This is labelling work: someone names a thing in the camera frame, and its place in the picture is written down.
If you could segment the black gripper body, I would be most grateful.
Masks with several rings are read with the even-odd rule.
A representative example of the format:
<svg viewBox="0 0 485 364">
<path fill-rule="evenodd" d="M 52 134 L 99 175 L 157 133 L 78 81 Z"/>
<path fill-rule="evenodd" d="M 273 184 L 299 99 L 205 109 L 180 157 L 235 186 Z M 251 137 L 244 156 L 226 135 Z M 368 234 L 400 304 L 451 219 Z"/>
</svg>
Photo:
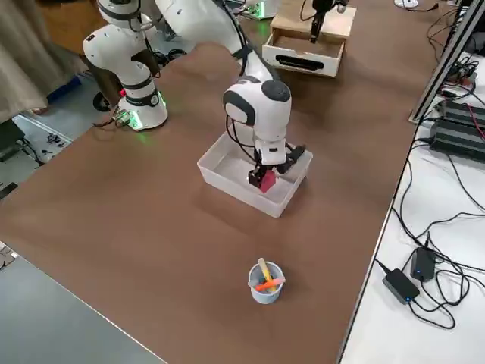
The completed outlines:
<svg viewBox="0 0 485 364">
<path fill-rule="evenodd" d="M 284 150 L 284 159 L 281 162 L 264 162 L 260 151 L 254 149 L 255 170 L 257 173 L 266 173 L 267 171 L 276 171 L 277 173 L 286 173 L 292 167 L 292 153 Z"/>
<path fill-rule="evenodd" d="M 336 0 L 313 0 L 311 3 L 314 9 L 314 17 L 323 17 L 326 13 L 334 8 L 341 8 L 341 1 Z"/>
</svg>

